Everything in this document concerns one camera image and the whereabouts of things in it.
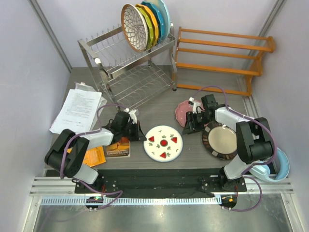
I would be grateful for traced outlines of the brown floral pattern plate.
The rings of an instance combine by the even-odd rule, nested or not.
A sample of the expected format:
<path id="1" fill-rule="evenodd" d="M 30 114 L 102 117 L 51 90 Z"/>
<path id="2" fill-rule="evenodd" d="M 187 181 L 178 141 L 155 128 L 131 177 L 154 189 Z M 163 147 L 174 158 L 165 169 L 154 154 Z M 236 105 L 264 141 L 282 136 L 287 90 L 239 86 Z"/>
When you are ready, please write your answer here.
<path id="1" fill-rule="evenodd" d="M 137 52 L 144 51 L 148 43 L 148 28 L 139 9 L 125 4 L 121 11 L 121 24 L 129 45 Z"/>

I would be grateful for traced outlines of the pink dotted plate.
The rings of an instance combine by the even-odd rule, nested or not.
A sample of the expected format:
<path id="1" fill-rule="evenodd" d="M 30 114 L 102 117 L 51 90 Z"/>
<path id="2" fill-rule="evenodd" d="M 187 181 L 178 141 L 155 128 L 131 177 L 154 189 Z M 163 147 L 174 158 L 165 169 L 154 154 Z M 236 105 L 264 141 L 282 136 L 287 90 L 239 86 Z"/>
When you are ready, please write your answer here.
<path id="1" fill-rule="evenodd" d="M 192 108 L 188 104 L 189 100 L 181 102 L 175 110 L 176 120 L 184 128 L 186 122 L 186 113 L 192 112 Z"/>

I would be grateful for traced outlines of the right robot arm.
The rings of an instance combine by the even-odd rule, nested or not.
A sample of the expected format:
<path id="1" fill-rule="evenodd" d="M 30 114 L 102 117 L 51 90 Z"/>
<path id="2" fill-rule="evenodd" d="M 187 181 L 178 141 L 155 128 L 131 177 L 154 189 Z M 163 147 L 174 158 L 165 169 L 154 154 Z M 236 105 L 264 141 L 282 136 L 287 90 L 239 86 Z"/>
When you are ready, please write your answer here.
<path id="1" fill-rule="evenodd" d="M 233 191 L 242 176 L 259 161 L 277 151 L 266 118 L 253 118 L 219 104 L 214 95 L 200 101 L 190 97 L 183 134 L 202 133 L 202 142 L 213 156 L 229 160 L 218 173 L 218 189 Z"/>

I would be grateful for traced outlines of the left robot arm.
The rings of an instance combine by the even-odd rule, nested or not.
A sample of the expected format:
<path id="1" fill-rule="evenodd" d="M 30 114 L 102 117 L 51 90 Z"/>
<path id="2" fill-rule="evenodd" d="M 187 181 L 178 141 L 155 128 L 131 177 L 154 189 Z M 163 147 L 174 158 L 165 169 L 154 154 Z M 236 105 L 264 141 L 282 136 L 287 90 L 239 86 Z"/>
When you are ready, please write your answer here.
<path id="1" fill-rule="evenodd" d="M 76 134 L 65 129 L 47 152 L 44 162 L 60 173 L 60 177 L 74 178 L 86 183 L 93 193 L 102 189 L 103 181 L 98 172 L 83 163 L 88 150 L 99 146 L 108 146 L 127 138 L 131 142 L 145 141 L 140 122 L 139 111 L 124 110 L 118 112 L 106 126 L 98 130 Z"/>

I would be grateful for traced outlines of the steel dish rack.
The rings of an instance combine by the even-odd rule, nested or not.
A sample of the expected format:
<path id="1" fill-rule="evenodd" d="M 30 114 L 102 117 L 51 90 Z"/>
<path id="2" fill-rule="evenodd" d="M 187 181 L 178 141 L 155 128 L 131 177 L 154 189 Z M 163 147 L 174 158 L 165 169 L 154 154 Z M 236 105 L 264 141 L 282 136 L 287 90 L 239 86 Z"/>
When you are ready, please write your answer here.
<path id="1" fill-rule="evenodd" d="M 173 56 L 174 26 L 167 38 L 153 48 L 136 52 L 121 26 L 78 45 L 96 89 L 114 104 L 130 110 L 154 99 L 167 89 L 177 90 L 178 73 Z"/>

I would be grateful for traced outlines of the white strawberry plate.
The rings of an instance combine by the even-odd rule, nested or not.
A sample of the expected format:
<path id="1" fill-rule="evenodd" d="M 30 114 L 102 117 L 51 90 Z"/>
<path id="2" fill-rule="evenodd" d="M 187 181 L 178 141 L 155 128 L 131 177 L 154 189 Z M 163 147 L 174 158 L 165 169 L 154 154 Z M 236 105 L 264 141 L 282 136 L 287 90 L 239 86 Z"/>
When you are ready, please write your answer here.
<path id="1" fill-rule="evenodd" d="M 183 139 L 180 133 L 170 126 L 156 126 L 145 135 L 143 143 L 148 157 L 157 162 L 171 162 L 183 150 Z"/>

